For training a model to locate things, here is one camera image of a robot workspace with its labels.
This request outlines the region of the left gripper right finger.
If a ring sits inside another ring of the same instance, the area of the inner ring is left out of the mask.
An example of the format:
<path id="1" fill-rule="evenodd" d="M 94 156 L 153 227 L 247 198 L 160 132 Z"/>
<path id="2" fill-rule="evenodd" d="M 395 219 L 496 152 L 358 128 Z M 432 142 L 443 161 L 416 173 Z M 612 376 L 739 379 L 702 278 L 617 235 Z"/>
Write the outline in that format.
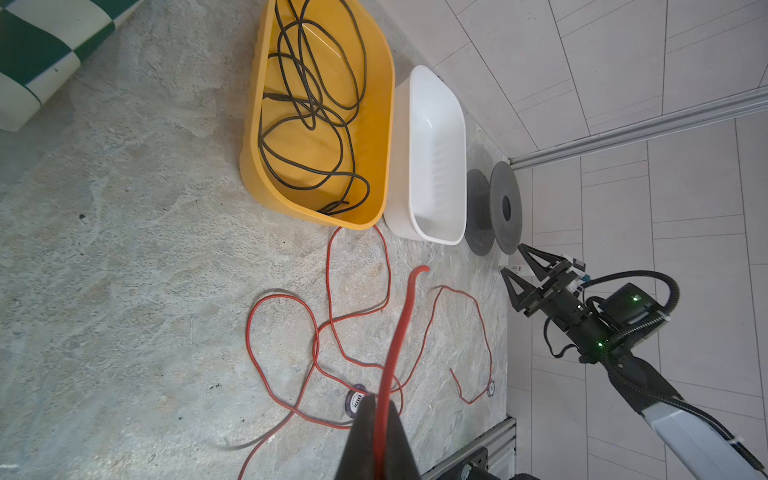
<path id="1" fill-rule="evenodd" d="M 419 480 L 420 474 L 405 430 L 393 402 L 389 404 L 383 478 Z"/>

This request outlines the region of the grey cable spool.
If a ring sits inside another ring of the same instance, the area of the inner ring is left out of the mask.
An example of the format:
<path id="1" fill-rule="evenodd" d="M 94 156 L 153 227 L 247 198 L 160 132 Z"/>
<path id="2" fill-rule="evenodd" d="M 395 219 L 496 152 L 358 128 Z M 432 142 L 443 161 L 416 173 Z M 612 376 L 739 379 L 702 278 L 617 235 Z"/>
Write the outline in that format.
<path id="1" fill-rule="evenodd" d="M 464 238 L 478 255 L 490 253 L 494 244 L 512 255 L 521 243 L 523 227 L 519 185 L 511 166 L 497 163 L 490 178 L 479 169 L 467 173 L 467 223 Z"/>

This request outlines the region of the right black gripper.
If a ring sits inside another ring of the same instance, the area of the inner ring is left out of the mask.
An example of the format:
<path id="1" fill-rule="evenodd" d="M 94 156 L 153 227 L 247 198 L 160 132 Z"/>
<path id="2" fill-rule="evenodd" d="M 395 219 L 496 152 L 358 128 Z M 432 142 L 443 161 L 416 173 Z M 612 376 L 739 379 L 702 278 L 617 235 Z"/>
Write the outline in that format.
<path id="1" fill-rule="evenodd" d="M 579 362 L 596 364 L 611 333 L 608 325 L 578 297 L 580 277 L 565 257 L 521 243 L 518 248 L 533 275 L 544 281 L 538 289 L 507 267 L 500 269 L 512 308 L 531 317 L 536 311 L 546 315 L 544 341 L 554 358 L 571 350 L 580 354 Z M 549 340 L 549 326 L 557 326 L 571 343 L 555 353 Z"/>

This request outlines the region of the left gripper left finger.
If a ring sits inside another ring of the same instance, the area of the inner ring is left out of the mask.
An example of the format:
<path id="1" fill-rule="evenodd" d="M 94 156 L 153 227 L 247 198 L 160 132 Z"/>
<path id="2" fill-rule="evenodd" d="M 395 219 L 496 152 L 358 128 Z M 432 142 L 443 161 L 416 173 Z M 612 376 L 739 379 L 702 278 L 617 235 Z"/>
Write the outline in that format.
<path id="1" fill-rule="evenodd" d="M 366 396 L 360 403 L 335 474 L 336 480 L 373 480 L 375 460 L 373 432 L 376 398 Z"/>

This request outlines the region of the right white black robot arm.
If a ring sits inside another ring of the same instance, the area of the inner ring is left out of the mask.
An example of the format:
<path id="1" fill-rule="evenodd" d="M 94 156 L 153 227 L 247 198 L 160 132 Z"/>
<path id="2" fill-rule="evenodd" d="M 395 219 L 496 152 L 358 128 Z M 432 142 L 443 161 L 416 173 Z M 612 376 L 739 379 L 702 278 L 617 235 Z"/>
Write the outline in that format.
<path id="1" fill-rule="evenodd" d="M 764 479 L 766 467 L 706 411 L 684 397 L 633 348 L 665 326 L 680 300 L 670 276 L 629 270 L 591 278 L 584 262 L 521 244 L 518 251 L 540 281 L 535 286 L 500 270 L 513 309 L 546 316 L 570 340 L 582 364 L 599 364 L 624 401 L 697 479 Z"/>

